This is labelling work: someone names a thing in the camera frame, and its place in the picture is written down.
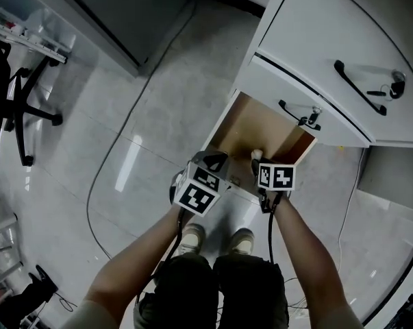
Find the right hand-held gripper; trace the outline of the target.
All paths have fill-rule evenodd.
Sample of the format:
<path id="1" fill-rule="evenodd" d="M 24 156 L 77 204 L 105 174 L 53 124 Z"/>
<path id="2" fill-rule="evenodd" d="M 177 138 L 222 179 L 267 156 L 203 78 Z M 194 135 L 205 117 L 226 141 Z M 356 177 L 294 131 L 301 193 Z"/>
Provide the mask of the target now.
<path id="1" fill-rule="evenodd" d="M 258 181 L 258 199 L 263 213 L 274 213 L 286 192 L 295 189 L 296 167 L 251 159 L 251 170 Z"/>

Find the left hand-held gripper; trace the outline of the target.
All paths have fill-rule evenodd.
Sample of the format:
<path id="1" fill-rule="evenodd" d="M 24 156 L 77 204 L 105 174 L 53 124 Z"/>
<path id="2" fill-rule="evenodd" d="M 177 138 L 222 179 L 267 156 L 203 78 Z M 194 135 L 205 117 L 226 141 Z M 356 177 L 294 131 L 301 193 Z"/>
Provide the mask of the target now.
<path id="1" fill-rule="evenodd" d="M 197 152 L 186 168 L 173 177 L 169 189 L 170 203 L 197 216 L 205 216 L 231 187 L 230 163 L 225 152 Z"/>

